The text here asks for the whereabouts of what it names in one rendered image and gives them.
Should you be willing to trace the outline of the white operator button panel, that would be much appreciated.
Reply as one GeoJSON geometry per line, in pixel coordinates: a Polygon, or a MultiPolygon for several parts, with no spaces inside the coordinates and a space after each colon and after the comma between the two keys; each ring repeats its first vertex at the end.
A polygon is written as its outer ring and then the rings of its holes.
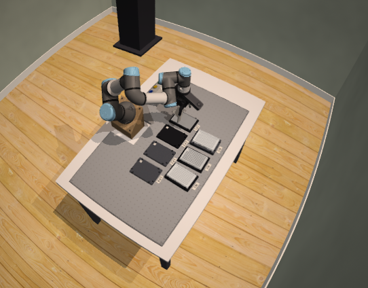
{"type": "MultiPolygon", "coordinates": [[[[157,83],[149,92],[162,92],[162,85],[159,85],[159,83],[157,83]]],[[[158,106],[159,104],[152,105],[158,106]]]]}

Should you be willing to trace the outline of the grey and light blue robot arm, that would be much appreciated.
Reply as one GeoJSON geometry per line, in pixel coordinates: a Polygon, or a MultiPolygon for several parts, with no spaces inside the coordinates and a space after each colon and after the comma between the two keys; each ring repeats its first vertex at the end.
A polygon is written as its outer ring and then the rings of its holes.
{"type": "MultiPolygon", "coordinates": [[[[171,71],[159,73],[159,85],[162,85],[161,93],[141,92],[138,67],[125,68],[123,75],[124,76],[121,76],[119,79],[105,79],[101,83],[103,105],[100,107],[99,113],[101,118],[105,121],[118,121],[122,124],[131,123],[136,115],[136,109],[133,104],[140,106],[161,104],[164,105],[165,108],[177,106],[174,84],[179,83],[179,92],[186,93],[190,90],[191,70],[187,67],[181,67],[179,72],[171,71]],[[119,104],[118,95],[120,95],[122,91],[124,91],[126,98],[130,102],[124,101],[119,104]]],[[[197,111],[203,106],[203,103],[192,93],[183,95],[182,97],[197,111]]]]}

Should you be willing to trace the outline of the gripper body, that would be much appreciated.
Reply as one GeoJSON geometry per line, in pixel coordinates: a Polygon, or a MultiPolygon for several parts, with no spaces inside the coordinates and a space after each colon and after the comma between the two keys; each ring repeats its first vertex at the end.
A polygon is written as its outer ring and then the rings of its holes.
{"type": "Polygon", "coordinates": [[[186,92],[186,93],[182,93],[182,92],[179,92],[178,91],[178,84],[175,86],[175,93],[176,93],[176,100],[177,100],[177,106],[179,105],[179,106],[181,106],[182,104],[184,105],[184,107],[186,107],[189,103],[182,97],[183,95],[187,95],[187,94],[189,94],[190,93],[190,90],[189,90],[189,92],[186,92]],[[178,94],[178,93],[180,93],[180,94],[178,94]],[[183,95],[181,95],[181,94],[183,94],[183,95]]]}

